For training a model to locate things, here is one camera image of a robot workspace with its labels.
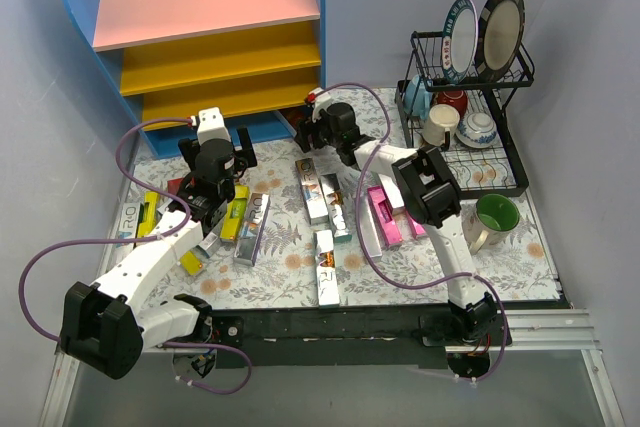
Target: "red cup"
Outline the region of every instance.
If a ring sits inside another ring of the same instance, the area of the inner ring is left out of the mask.
[[[464,90],[437,92],[434,96],[434,99],[434,105],[448,104],[456,109],[460,114],[460,119],[462,119],[464,117],[464,114],[467,112],[467,104],[469,103],[469,98],[467,97],[467,93]]]

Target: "cup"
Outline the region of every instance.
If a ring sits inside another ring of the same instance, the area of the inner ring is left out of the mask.
[[[442,145],[443,150],[448,150],[459,122],[460,114],[456,109],[446,104],[434,105],[424,123],[422,138],[428,144]]]
[[[467,113],[469,98],[464,90],[443,91],[434,96],[434,102],[436,104],[449,104],[458,111],[462,119],[464,114]]]
[[[518,207],[504,195],[487,194],[481,197],[476,202],[473,213],[462,223],[469,251],[476,254],[483,246],[502,242],[518,222]]]
[[[426,89],[424,82],[420,81],[419,75],[415,75],[407,85],[403,103],[407,115],[420,117],[422,120],[427,118],[431,106],[431,92]]]

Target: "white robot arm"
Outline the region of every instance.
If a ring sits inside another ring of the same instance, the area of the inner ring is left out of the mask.
[[[377,140],[372,140],[354,151],[358,168],[362,169],[377,144]],[[383,145],[376,152],[371,164],[369,164],[369,170],[395,179],[393,164],[415,156],[416,151],[417,149]],[[445,275],[460,272],[471,272],[473,274],[476,272],[471,253],[462,233],[462,222],[459,213],[444,219],[441,227],[435,227],[430,224],[422,224],[422,226],[433,243]],[[466,277],[449,281],[447,287],[449,288],[449,300],[460,308],[482,301],[485,294],[485,289],[482,288],[481,284]]]
[[[362,169],[379,141],[360,133],[353,108],[334,103],[321,89],[307,99],[313,108],[297,128],[296,142],[304,152],[332,146],[345,165]],[[467,247],[460,216],[460,188],[436,148],[410,149],[383,145],[369,171],[394,179],[409,214],[428,233],[446,276],[476,269]],[[493,298],[469,277],[448,282],[449,304],[466,338],[478,338],[497,313]]]
[[[192,126],[197,140],[178,144],[191,169],[177,193],[191,210],[186,225],[162,235],[186,215],[172,202],[149,234],[157,240],[140,243],[91,286],[77,282],[65,296],[61,349],[114,379],[129,372],[143,350],[175,338],[206,341],[210,334],[211,307],[196,297],[181,294],[142,310],[160,279],[222,218],[234,180],[257,163],[246,129],[238,129],[242,148],[234,148],[218,108],[192,117]]]

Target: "shelf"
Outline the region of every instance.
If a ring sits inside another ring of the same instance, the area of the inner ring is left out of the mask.
[[[315,70],[297,69],[144,94],[142,121],[188,117],[210,107],[219,107],[222,115],[233,117],[301,105],[318,86]],[[155,124],[145,130],[174,125]]]
[[[317,20],[316,0],[100,0],[93,48]]]
[[[120,92],[142,94],[321,63],[311,22],[261,27],[126,48]]]
[[[442,67],[442,32],[413,32],[410,42],[412,56],[409,63],[411,64],[415,59],[418,74],[422,77],[425,88],[429,92],[517,89],[519,87],[529,87],[533,84],[536,68],[523,44],[518,48],[516,58],[511,67],[500,80],[495,82],[482,80],[475,65],[471,65],[467,75],[460,83],[451,84],[445,78]]]

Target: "dish rack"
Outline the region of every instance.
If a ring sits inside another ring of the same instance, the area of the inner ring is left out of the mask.
[[[535,66],[531,56],[524,45],[520,45],[509,71],[498,82],[483,82],[472,65],[462,82],[452,85],[444,77],[441,46],[442,32],[411,34],[411,58],[404,80],[398,81],[395,96],[407,147],[420,147],[425,143],[422,139],[423,121],[407,116],[404,111],[405,90],[414,73],[420,75],[420,81],[428,92],[464,90],[469,98],[467,114],[485,112],[491,115],[498,138],[491,147],[472,149],[453,136],[449,150],[442,152],[460,184],[462,199],[478,199],[487,193],[520,196],[529,186],[529,179],[509,132],[507,107],[517,89],[533,83]],[[510,90],[504,102],[500,100],[501,90]]]

